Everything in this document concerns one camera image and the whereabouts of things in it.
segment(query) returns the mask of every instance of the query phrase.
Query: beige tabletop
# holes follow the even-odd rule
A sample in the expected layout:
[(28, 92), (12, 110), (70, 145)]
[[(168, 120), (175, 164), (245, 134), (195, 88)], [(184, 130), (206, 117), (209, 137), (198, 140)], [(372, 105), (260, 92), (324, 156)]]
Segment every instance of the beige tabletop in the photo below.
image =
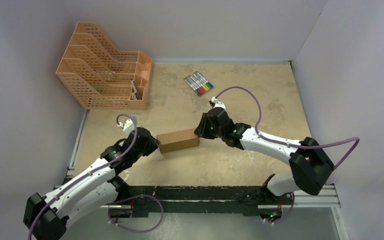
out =
[[(183, 81), (200, 71), (214, 88), (202, 96)], [(291, 67), (287, 64), (154, 64), (148, 110), (91, 110), (75, 175), (86, 169), (106, 147), (126, 137), (116, 126), (119, 113), (134, 115), (141, 127), (158, 134), (196, 128), (209, 99), (230, 86), (253, 92), (262, 107), (259, 130), (288, 139), (310, 136)], [(245, 91), (231, 89), (219, 98), (235, 123), (254, 125), (258, 109)], [(272, 173), (290, 171), (279, 160), (261, 153), (228, 147), (221, 139), (202, 139), (200, 146), (141, 157), (120, 174), (130, 185), (241, 186), (261, 185)]]

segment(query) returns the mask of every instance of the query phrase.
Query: marker set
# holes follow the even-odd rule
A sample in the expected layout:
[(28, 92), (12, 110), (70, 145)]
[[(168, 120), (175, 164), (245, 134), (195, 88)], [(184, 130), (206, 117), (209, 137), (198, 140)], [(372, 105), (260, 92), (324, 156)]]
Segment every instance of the marker set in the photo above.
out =
[(203, 95), (214, 87), (199, 71), (185, 77), (184, 81), (198, 96)]

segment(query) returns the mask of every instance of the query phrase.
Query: white wall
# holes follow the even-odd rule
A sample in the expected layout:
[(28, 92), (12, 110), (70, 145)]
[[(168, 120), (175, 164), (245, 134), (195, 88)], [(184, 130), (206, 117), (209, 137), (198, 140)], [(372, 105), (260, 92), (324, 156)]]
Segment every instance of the white wall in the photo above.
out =
[(27, 198), (60, 184), (84, 110), (55, 74), (64, 0), (0, 0), (0, 239), (26, 239)]
[(327, 0), (67, 0), (125, 51), (160, 61), (294, 59)]
[(350, 239), (384, 239), (384, 0), (329, 0), (293, 69), (311, 134), (361, 137), (333, 177)]

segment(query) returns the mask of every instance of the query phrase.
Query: brown cardboard box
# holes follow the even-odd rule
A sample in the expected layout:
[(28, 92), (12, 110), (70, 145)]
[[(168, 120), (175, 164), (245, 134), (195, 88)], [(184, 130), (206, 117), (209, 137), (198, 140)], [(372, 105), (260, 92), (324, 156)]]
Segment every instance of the brown cardboard box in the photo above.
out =
[(198, 147), (200, 138), (194, 134), (195, 128), (164, 133), (156, 136), (161, 144), (159, 151), (164, 154), (181, 149)]

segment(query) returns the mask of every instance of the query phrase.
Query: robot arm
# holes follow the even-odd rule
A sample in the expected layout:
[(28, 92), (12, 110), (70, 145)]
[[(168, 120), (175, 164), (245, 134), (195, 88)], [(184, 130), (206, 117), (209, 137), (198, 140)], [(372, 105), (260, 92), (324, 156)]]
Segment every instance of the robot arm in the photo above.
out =
[(195, 134), (205, 139), (220, 138), (229, 147), (255, 151), (278, 159), (291, 168), (291, 172), (270, 176), (267, 189), (275, 196), (303, 190), (310, 195), (318, 195), (334, 170), (334, 164), (322, 149), (304, 150), (289, 144), (317, 146), (316, 140), (306, 137), (293, 140), (259, 132), (268, 139), (278, 140), (287, 145), (273, 143), (259, 137), (254, 127), (245, 123), (234, 123), (228, 116), (225, 105), (215, 99), (210, 101), (212, 109), (202, 114)]
[[(36, 225), (33, 227), (33, 235), (36, 239), (57, 240), (78, 219), (102, 205), (114, 202), (120, 194), (123, 194), (120, 185), (124, 181), (118, 174), (130, 168), (140, 157), (148, 156), (154, 152), (160, 144), (147, 129), (138, 127), (137, 138), (132, 148), (120, 161), (108, 165), (109, 162), (125, 152), (134, 139), (134, 126), (130, 119), (125, 124), (120, 123), (118, 126), (123, 128), (124, 133), (128, 135), (127, 139), (121, 139), (114, 145), (109, 146), (90, 167), (63, 186), (48, 192), (44, 196), (35, 193), (28, 198), (23, 222), (30, 229), (34, 219), (45, 205), (56, 198), (68, 185), (76, 182), (39, 216)], [(94, 169), (103, 165), (108, 166), (93, 172)], [(79, 180), (85, 174), (89, 175), (89, 177)]]

